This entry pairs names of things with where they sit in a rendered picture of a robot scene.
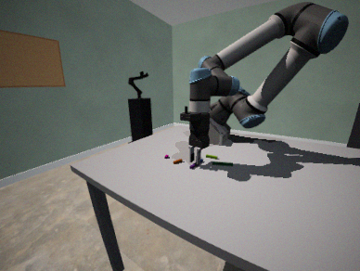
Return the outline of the purple rod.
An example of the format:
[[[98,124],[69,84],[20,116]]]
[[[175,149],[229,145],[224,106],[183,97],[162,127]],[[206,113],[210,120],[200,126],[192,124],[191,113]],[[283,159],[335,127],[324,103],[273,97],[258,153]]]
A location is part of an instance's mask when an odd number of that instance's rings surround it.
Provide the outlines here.
[[[196,167],[198,164],[193,163],[192,165],[189,166],[189,169],[193,169],[194,167]]]

